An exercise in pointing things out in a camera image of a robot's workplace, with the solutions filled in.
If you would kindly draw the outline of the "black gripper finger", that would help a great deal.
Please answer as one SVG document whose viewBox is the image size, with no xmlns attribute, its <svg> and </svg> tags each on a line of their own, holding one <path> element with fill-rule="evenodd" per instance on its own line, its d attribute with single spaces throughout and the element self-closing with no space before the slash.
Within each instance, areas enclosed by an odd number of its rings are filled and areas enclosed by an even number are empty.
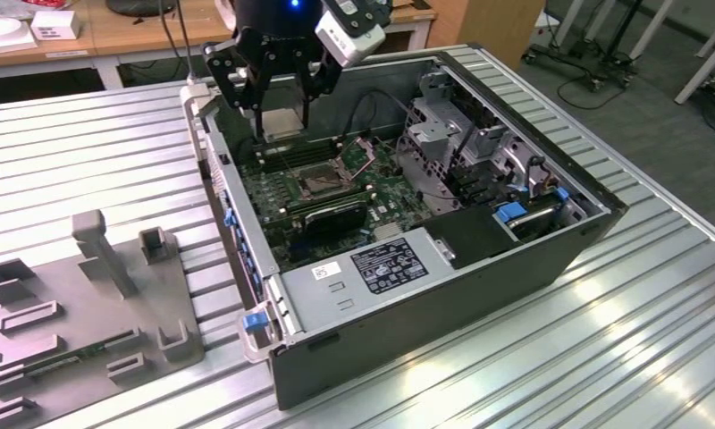
<svg viewBox="0 0 715 429">
<path fill-rule="evenodd" d="M 233 55 L 245 62 L 241 88 L 236 87 L 229 77 L 238 68 L 233 63 Z M 262 134 L 262 98 L 273 76 L 273 59 L 269 55 L 273 55 L 273 52 L 264 39 L 258 41 L 229 39 L 221 43 L 204 44 L 204 61 L 220 94 L 229 107 L 240 109 L 245 114 L 252 113 L 256 134 Z"/>
<path fill-rule="evenodd" d="M 298 116 L 302 123 L 309 121 L 309 104 L 321 96 L 329 95 L 336 87 L 341 66 L 328 51 L 322 52 L 314 73 L 309 71 L 305 52 L 294 51 L 296 88 L 300 95 Z"/>
</svg>

